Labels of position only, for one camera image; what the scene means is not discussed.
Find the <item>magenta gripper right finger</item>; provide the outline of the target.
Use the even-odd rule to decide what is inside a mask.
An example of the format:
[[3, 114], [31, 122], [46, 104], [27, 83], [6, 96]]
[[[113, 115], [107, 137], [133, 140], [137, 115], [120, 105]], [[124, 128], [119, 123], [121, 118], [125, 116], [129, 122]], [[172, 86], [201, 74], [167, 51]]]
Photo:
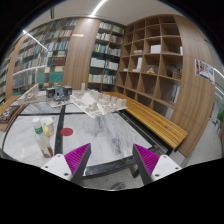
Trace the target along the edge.
[[137, 144], [133, 145], [133, 156], [144, 185], [181, 170], [168, 155], [159, 156]]

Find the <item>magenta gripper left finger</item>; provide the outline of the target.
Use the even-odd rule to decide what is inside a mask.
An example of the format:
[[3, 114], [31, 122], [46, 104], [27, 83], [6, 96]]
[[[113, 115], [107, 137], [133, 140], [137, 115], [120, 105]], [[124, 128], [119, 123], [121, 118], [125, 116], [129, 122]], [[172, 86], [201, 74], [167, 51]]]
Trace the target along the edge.
[[74, 149], [66, 155], [56, 154], [42, 166], [42, 169], [78, 184], [82, 179], [90, 155], [91, 144], [88, 143]]

